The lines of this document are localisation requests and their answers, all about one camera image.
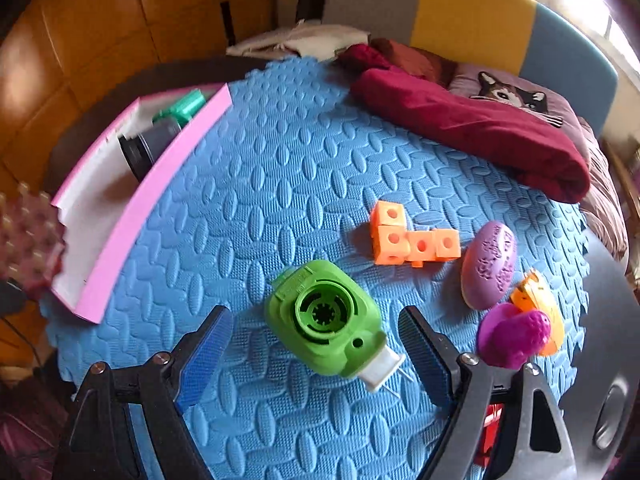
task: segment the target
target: green toy in box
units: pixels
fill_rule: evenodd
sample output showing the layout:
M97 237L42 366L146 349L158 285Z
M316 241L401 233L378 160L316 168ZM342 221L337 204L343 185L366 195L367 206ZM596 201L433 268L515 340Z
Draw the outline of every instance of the green toy in box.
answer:
M268 325L316 373L358 376L375 392L404 362L404 354L386 346L376 303L331 262L286 270L273 288Z

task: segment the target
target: cat print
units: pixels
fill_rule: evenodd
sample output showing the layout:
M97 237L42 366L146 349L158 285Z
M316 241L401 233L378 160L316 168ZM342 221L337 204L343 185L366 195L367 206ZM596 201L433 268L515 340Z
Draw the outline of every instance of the cat print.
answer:
M472 99L498 101L515 106L556 128L562 127L562 117L548 113L544 92L527 92L517 86L503 83L497 77L484 71L478 73L478 81L480 82L480 93L471 96Z

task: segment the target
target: bright window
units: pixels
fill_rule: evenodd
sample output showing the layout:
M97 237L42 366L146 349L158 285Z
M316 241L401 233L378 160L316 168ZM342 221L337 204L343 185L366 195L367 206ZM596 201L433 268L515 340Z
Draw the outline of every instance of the bright window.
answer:
M620 26L613 21L604 0L563 0L564 8L580 22L603 36L622 54L636 72L640 72L640 61Z

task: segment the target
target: magenta toy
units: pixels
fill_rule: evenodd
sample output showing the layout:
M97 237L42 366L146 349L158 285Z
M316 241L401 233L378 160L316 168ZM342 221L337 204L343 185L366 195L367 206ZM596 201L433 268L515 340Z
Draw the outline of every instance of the magenta toy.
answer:
M518 370L550 336L551 323L544 312L523 312L512 303L501 303L480 323L478 354L491 366Z
M482 226L466 250L460 276L462 297L470 308L486 310L507 294L516 256L511 229L496 221Z

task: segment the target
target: cable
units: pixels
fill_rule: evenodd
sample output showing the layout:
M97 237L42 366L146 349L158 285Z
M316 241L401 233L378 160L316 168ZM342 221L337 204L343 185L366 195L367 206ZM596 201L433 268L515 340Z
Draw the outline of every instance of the cable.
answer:
M36 347L33 345L33 343L31 343L31 341L29 341L23 334L22 332L20 332L15 326L14 324L9 321L7 318L5 317L0 317L0 319L2 319L2 321L4 321L5 325L7 325L11 330L14 331L15 335L17 335L20 339L22 339L25 343L27 343L27 345L29 346L29 348L31 348L31 351L33 352L33 356L36 359L36 362L38 364L38 368L42 368L42 361L40 360L40 356L38 355L38 352L36 351Z

